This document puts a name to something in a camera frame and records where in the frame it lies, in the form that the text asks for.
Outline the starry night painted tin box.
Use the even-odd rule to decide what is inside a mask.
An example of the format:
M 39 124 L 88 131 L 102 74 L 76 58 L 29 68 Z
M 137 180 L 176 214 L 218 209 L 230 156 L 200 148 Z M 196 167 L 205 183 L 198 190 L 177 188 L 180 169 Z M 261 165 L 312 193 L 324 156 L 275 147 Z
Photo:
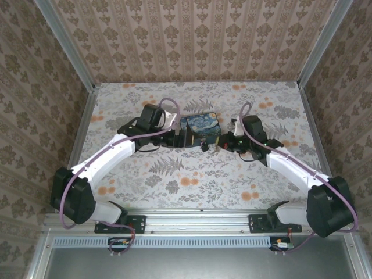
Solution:
M 208 147 L 211 144 L 215 144 L 219 136 L 221 136 L 219 121 L 214 112 L 185 116 L 180 120 L 180 134 L 182 134 L 185 138 L 185 148 L 194 148 L 187 147 L 187 138 L 189 138 L 185 134 L 187 125 L 192 128 L 194 137 L 200 138 L 201 142 L 205 141 L 208 144 Z

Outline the floral patterned table cover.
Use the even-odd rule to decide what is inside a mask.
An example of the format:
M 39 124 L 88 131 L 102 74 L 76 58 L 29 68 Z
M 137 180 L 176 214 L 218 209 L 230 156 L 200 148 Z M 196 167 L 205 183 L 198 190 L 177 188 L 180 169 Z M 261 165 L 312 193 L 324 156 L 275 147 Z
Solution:
M 244 103 L 259 116 L 269 138 L 321 171 L 296 82 L 105 83 L 85 137 L 80 160 L 100 150 L 117 130 L 138 117 L 147 104 L 162 104 L 184 116 L 214 112 L 223 133 Z M 94 188 L 98 201 L 127 208 L 265 209 L 306 196 L 280 173 L 211 144 L 187 149 L 143 147 L 112 169 Z

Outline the small right circuit board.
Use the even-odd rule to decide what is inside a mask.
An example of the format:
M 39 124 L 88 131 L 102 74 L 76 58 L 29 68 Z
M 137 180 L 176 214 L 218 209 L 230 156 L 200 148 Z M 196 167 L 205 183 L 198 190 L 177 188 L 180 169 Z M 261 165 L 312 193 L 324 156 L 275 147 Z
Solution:
M 287 251 L 294 249 L 294 244 L 287 238 L 275 238 L 271 242 L 271 247 L 275 251 Z

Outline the small circuit board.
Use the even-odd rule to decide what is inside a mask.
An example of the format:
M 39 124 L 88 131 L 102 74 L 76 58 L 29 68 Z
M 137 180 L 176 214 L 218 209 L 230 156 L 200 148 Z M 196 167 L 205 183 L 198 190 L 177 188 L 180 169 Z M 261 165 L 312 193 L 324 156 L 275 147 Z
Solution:
M 127 247 L 131 243 L 131 238 L 124 237 L 124 238 L 109 238 L 108 245 L 109 246 L 123 246 Z
M 275 238 L 271 242 L 271 247 L 275 251 L 287 251 L 294 249 L 294 244 L 287 238 Z

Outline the grey metal shelf panel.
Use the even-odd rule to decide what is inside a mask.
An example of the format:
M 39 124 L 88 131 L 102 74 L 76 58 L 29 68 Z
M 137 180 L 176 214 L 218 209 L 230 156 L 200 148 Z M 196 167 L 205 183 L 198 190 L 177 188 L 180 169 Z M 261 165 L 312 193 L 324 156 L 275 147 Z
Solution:
M 289 255 L 267 249 L 55 249 L 45 279 L 356 279 L 342 246 Z

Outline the small left circuit board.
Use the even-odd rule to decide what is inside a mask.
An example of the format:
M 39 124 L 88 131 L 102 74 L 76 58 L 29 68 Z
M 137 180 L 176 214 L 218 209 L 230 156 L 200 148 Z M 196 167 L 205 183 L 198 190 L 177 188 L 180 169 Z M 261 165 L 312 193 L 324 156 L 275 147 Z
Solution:
M 123 246 L 127 247 L 131 243 L 131 238 L 124 237 L 124 238 L 109 238 L 108 245 L 109 246 Z

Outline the aluminium table side rail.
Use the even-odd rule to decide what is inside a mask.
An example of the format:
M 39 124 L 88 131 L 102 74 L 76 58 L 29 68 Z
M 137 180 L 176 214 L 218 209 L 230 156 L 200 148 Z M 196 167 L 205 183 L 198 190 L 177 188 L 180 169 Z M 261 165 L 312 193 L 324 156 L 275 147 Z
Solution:
M 87 103 L 85 104 L 85 108 L 83 111 L 83 115 L 81 118 L 81 122 L 76 134 L 76 140 L 74 142 L 74 146 L 71 152 L 71 156 L 67 165 L 67 168 L 70 169 L 71 167 L 78 164 L 81 152 L 84 146 L 85 137 L 87 135 L 88 127 L 91 121 L 91 117 L 94 111 L 94 107 L 96 105 L 97 96 L 99 93 L 100 84 L 96 85 L 91 93 L 88 94 Z
M 305 89 L 303 87 L 299 87 L 299 92 L 300 92 L 301 100 L 303 102 L 304 110 L 305 110 L 306 117 L 309 123 L 310 132 L 312 134 L 314 146 L 317 151 L 321 169 L 323 173 L 329 176 L 332 176 L 331 169 L 329 167 L 328 160 L 326 158 L 326 153 L 321 143 L 319 132 L 317 130 L 316 123 L 315 123 L 315 120 L 314 120 L 314 117 L 313 117 L 313 114 L 312 114 L 312 111 L 309 105 L 309 101 L 307 100 Z

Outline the aluminium front rail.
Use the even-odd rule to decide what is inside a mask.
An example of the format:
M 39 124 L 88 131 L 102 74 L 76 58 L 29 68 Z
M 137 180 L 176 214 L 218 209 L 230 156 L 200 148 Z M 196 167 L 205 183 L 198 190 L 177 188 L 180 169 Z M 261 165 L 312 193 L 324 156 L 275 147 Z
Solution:
M 250 235 L 249 215 L 266 214 L 263 209 L 155 209 L 129 208 L 129 215 L 145 215 L 140 236 L 246 236 Z M 87 221 L 70 230 L 62 227 L 57 213 L 47 214 L 42 235 L 96 235 L 95 222 Z

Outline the aluminium frame post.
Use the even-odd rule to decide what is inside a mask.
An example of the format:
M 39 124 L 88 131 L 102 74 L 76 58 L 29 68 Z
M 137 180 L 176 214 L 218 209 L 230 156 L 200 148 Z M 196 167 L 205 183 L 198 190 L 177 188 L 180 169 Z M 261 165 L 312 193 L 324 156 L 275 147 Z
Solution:
M 309 81 L 320 59 L 324 55 L 327 47 L 331 43 L 338 27 L 342 23 L 345 15 L 352 5 L 353 0 L 337 0 L 330 13 L 326 24 L 324 25 L 310 55 L 298 77 L 297 83 L 299 88 L 303 88 Z
M 62 49 L 67 55 L 86 90 L 92 93 L 95 81 L 89 73 L 81 55 L 76 48 L 72 37 L 67 32 L 67 27 L 62 23 L 50 0 L 34 0 L 46 22 L 49 24 L 53 34 L 59 41 Z

